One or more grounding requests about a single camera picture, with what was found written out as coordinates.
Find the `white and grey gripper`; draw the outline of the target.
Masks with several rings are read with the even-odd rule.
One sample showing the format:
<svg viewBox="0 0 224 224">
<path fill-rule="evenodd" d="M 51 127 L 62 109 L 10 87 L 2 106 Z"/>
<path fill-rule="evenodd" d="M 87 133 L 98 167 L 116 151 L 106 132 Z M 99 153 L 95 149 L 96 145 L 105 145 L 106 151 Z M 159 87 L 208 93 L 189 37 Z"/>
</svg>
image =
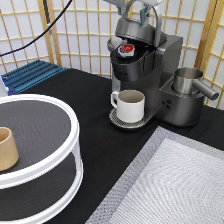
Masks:
<svg viewBox="0 0 224 224">
<path fill-rule="evenodd" d="M 129 0 L 128 2 L 126 0 L 103 0 L 103 1 L 118 7 L 118 14 L 122 18 L 128 17 L 129 9 L 131 8 L 132 4 L 135 1 L 145 4 L 144 7 L 140 10 L 140 23 L 142 25 L 147 25 L 149 22 L 151 6 L 157 6 L 161 4 L 164 0 Z"/>
</svg>

